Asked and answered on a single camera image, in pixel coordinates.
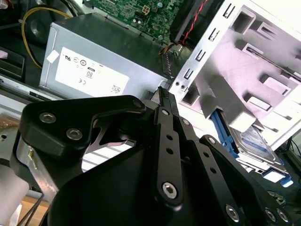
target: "hard drive label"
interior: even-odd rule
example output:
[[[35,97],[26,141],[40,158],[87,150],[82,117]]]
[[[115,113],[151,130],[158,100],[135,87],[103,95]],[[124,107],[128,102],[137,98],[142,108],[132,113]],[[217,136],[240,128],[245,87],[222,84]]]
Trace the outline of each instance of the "hard drive label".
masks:
[[[256,131],[252,127],[247,129],[246,132],[241,133],[240,136],[245,144],[258,149],[259,151],[269,153],[266,144],[263,142],[262,138],[259,136],[259,134],[256,133]]]

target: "motherboard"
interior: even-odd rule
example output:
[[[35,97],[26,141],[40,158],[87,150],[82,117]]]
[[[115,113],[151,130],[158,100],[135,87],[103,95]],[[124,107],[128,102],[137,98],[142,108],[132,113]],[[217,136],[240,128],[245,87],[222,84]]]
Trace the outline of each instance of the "motherboard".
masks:
[[[89,3],[154,39],[169,44],[169,28],[184,0],[90,0]]]

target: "red wire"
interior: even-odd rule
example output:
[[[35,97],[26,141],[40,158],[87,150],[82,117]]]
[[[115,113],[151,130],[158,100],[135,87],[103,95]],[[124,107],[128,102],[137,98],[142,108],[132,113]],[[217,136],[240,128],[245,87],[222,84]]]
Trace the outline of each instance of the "red wire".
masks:
[[[182,42],[183,44],[185,44],[185,41],[186,41],[186,39],[188,38],[189,33],[193,30],[194,24],[195,24],[196,21],[198,20],[198,14],[202,11],[202,9],[203,9],[205,3],[208,2],[208,1],[209,1],[209,0],[205,0],[205,1],[201,4],[201,6],[199,7],[199,9],[198,9],[198,11],[196,12],[196,14],[194,15],[194,20],[193,20],[193,22],[192,22],[192,24],[191,24],[191,26],[190,26],[189,31],[186,32],[186,35],[185,35],[185,37],[184,37],[184,39],[183,39],[183,42]]]

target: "power supply unit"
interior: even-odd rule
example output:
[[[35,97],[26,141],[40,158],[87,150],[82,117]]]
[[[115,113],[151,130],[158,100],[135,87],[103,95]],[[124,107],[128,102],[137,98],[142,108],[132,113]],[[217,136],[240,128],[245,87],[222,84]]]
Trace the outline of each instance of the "power supply unit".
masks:
[[[133,95],[168,88],[185,54],[161,46],[97,14],[52,23],[40,86],[65,98]]]

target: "yellow cable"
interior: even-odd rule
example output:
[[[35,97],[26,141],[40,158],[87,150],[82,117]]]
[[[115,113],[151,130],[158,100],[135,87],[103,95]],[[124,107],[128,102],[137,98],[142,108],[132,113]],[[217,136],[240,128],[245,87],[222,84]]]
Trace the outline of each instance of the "yellow cable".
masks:
[[[48,11],[52,11],[52,12],[55,12],[57,14],[60,14],[66,18],[71,18],[70,15],[64,13],[64,12],[61,12],[57,9],[54,9],[54,8],[47,8],[47,7],[36,7],[36,8],[32,8],[30,10],[27,11],[27,13],[24,15],[23,17],[23,20],[22,20],[22,27],[21,27],[21,30],[22,30],[22,37],[23,37],[23,41],[24,41],[24,45],[26,47],[26,50],[29,54],[29,56],[31,57],[32,61],[34,62],[34,64],[39,67],[39,68],[42,68],[39,63],[34,59],[32,53],[30,52],[30,48],[28,46],[28,43],[27,43],[27,39],[26,39],[26,36],[25,36],[25,21],[26,19],[31,15],[33,14],[34,12],[37,12],[37,11],[40,11],[40,10],[48,10]]]

